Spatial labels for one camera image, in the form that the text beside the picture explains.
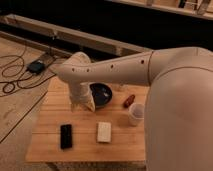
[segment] white cup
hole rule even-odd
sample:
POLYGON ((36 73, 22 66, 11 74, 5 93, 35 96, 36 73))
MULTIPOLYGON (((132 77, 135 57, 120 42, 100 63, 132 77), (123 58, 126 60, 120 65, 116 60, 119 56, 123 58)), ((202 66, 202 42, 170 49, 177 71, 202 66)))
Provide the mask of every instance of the white cup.
POLYGON ((144 119, 144 106, 141 103, 132 103, 128 116, 130 124, 137 126, 144 119))

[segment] concrete floor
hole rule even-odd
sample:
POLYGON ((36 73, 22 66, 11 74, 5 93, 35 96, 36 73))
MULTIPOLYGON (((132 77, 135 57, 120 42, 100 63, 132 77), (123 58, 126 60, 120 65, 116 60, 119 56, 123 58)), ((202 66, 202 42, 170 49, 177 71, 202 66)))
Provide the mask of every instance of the concrete floor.
MULTIPOLYGON (((11 59, 2 59, 3 55, 21 54, 24 46, 0 38, 0 72, 2 65, 11 59)), ((26 63, 38 58, 43 52, 27 48, 24 55, 26 63)), ((0 81, 8 79, 0 76, 0 81)), ((46 164, 26 163, 25 155, 31 139, 31 132, 36 123, 42 103, 41 97, 47 91, 48 82, 31 90, 21 90, 7 97, 0 97, 0 170, 1 171, 49 171, 46 164)), ((144 171, 143 163, 58 163, 60 170, 122 170, 144 171)))

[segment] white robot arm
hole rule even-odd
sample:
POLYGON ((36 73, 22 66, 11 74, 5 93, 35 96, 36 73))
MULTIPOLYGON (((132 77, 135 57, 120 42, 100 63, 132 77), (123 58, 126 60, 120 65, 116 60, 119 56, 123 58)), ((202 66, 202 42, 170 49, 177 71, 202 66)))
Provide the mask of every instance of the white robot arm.
POLYGON ((165 49, 97 63, 77 53, 61 65, 58 76, 72 89, 71 100, 80 97, 77 102, 86 103, 91 98, 87 82, 150 85, 145 104, 148 171, 212 171, 211 51, 165 49))

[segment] white sponge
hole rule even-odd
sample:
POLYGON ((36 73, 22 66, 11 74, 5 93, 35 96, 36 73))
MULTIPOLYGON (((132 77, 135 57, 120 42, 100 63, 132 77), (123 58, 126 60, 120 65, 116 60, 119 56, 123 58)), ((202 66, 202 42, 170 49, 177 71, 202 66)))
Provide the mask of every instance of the white sponge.
POLYGON ((98 122, 98 142, 111 142, 111 123, 110 122, 98 122))

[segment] tabletop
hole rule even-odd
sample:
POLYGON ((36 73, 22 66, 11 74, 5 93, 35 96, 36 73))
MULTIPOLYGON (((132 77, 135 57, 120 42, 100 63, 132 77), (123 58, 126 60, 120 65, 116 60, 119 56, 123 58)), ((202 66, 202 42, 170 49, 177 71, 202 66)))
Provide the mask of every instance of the tabletop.
POLYGON ((148 88, 124 85, 122 89, 115 90, 115 85, 109 86, 113 97, 104 108, 93 113, 78 107, 72 112, 67 84, 53 78, 32 132, 26 161, 144 161, 144 122, 132 127, 123 102, 135 94, 135 102, 144 104, 148 88), (98 122, 111 122, 111 143, 97 142, 98 122), (67 150, 60 149, 60 125, 63 124, 73 126, 73 147, 67 150))

